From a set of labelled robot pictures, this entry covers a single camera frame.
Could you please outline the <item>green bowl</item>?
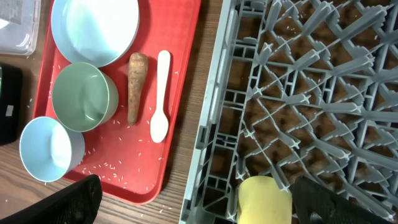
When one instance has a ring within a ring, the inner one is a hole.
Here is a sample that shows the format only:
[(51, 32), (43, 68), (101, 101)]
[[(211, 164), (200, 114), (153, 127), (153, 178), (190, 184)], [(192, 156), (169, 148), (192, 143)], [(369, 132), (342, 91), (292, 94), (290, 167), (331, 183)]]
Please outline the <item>green bowl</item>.
[(52, 88), (57, 119), (68, 129), (87, 132), (107, 122), (119, 104), (116, 84), (94, 65), (72, 63), (58, 74)]

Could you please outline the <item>brown carrot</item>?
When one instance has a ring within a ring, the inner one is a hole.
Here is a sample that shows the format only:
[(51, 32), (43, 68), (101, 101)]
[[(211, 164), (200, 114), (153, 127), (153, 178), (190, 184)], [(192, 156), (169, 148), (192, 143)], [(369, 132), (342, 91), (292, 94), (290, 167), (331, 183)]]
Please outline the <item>brown carrot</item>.
[(148, 66), (148, 58), (142, 53), (133, 53), (129, 58), (127, 73), (127, 121), (130, 125), (135, 125), (137, 121), (141, 92), (146, 80)]

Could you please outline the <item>yellow cup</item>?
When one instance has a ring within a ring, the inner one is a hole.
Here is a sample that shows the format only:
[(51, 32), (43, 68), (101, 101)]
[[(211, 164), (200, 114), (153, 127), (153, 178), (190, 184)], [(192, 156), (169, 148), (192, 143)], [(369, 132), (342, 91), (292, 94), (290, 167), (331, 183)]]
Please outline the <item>yellow cup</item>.
[(254, 176), (238, 189), (238, 224), (291, 224), (292, 194), (281, 190), (275, 179)]

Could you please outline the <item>white plastic spoon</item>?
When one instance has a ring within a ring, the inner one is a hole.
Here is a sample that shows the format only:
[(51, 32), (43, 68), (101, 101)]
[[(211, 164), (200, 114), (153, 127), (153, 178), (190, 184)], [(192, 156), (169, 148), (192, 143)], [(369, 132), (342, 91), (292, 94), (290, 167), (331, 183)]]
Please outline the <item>white plastic spoon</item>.
[(162, 50), (157, 58), (156, 107), (150, 121), (150, 136), (154, 143), (160, 143), (167, 135), (169, 121), (164, 112), (164, 99), (170, 70), (171, 55)]

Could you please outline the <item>light blue plate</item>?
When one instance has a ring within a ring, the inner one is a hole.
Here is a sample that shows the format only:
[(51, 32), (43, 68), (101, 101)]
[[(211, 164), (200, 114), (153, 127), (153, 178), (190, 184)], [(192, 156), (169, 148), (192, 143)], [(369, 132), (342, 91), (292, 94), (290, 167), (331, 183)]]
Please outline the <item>light blue plate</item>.
[(100, 68), (129, 50), (139, 19), (137, 0), (55, 0), (50, 26), (55, 45), (69, 62)]

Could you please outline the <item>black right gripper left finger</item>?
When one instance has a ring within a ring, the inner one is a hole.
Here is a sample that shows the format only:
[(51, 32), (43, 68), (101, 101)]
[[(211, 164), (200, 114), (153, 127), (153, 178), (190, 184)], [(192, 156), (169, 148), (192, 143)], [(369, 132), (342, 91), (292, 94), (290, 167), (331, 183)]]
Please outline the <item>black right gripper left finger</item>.
[(93, 223), (103, 197), (98, 175), (91, 174), (43, 200), (1, 219), (1, 223)]

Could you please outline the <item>light blue bowl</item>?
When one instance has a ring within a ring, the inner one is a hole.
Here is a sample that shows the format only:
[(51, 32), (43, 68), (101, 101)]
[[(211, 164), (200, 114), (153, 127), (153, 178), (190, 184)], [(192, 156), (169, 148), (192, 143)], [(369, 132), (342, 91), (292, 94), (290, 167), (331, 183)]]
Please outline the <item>light blue bowl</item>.
[(19, 142), (21, 161), (26, 171), (41, 182), (54, 182), (83, 160), (82, 133), (65, 128), (56, 119), (41, 116), (23, 129)]

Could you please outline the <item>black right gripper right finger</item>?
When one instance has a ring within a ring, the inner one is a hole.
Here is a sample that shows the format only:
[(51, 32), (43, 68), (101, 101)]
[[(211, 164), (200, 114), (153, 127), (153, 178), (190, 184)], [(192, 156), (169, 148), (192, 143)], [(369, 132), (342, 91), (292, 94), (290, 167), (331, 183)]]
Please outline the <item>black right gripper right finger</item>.
[(378, 184), (343, 184), (337, 192), (299, 177), (292, 185), (297, 223), (394, 223), (395, 195)]

